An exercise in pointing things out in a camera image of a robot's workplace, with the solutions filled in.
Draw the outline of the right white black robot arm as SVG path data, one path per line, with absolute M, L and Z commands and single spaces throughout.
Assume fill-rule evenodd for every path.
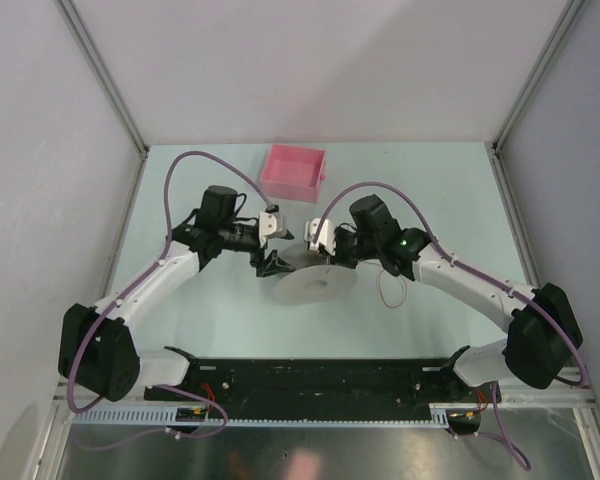
M 516 378 L 544 390 L 560 380 L 583 338 L 560 287 L 534 287 L 497 279 L 443 252 L 430 233 L 403 228 L 376 195 L 354 202 L 352 228 L 316 220 L 310 249 L 330 263 L 354 269 L 377 260 L 392 276 L 436 288 L 492 321 L 506 337 L 481 347 L 465 346 L 446 362 L 443 393 L 464 401 L 478 386 Z

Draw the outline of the aluminium corner post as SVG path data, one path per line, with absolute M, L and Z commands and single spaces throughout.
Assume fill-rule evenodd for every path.
M 75 2 L 71 0 L 54 0 L 53 3 L 63 18 L 69 33 L 73 36 L 89 69 L 99 84 L 105 99 L 113 109 L 113 112 L 121 123 L 125 133 L 137 152 L 144 157 L 148 150 L 148 146 L 142 138 L 127 103 L 125 102 Z
M 566 2 L 513 106 L 492 142 L 495 151 L 500 151 L 506 145 L 517 124 L 524 117 L 534 96 L 538 93 L 589 4 L 590 1 L 587 0 L 569 0 Z

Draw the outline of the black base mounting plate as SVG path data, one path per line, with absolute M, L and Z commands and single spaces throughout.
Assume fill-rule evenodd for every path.
M 460 401 L 476 389 L 444 358 L 424 359 L 196 359 L 176 388 L 209 386 L 221 402 L 250 393 L 386 393 L 416 402 Z

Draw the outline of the pink plastic box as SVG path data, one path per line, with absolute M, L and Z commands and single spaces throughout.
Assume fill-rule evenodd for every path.
M 260 185 L 270 197 L 315 204 L 326 178 L 325 169 L 325 150 L 273 144 L 260 175 Z

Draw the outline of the left aluminium corner post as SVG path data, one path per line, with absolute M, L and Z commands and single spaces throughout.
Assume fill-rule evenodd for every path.
M 142 138 L 127 103 L 125 102 L 75 2 L 71 0 L 54 0 L 53 3 L 63 18 L 69 33 L 73 36 L 89 69 L 99 84 L 105 99 L 113 109 L 113 112 L 121 123 L 125 133 L 137 152 L 144 157 L 148 150 L 148 146 Z

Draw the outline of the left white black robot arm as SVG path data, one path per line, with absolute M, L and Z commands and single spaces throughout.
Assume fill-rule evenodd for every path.
M 293 272 L 267 248 L 271 239 L 292 239 L 284 215 L 270 206 L 244 220 L 236 206 L 239 196 L 229 187 L 208 187 L 200 207 L 170 230 L 164 250 L 138 277 L 92 306 L 67 310 L 58 371 L 72 386 L 112 402 L 134 387 L 166 385 L 182 400 L 199 392 L 201 376 L 190 368 L 191 354 L 171 346 L 142 351 L 135 339 L 151 310 L 224 251 L 248 254 L 259 278 Z

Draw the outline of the white plastic spool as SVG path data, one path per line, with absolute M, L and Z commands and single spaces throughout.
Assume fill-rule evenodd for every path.
M 355 270 L 333 265 L 304 244 L 284 249 L 279 257 L 295 270 L 279 274 L 274 297 L 289 305 L 330 302 L 347 295 L 358 281 Z

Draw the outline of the right aluminium corner post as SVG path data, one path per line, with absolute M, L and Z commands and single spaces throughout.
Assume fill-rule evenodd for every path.
M 506 145 L 517 124 L 524 117 L 534 96 L 538 93 L 589 4 L 590 1 L 587 0 L 569 0 L 566 2 L 513 106 L 492 142 L 495 151 L 500 151 Z

